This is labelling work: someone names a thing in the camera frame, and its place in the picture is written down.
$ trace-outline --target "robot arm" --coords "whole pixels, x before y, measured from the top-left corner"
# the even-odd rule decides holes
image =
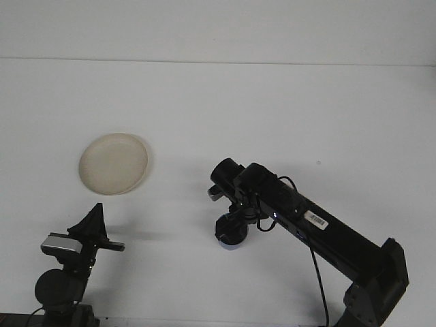
[[[409,284],[403,249],[393,238],[378,247],[256,163],[245,168],[225,159],[211,180],[212,200],[225,196],[232,202],[217,221],[219,240],[238,244],[247,225],[271,217],[353,282],[336,327],[384,323]]]

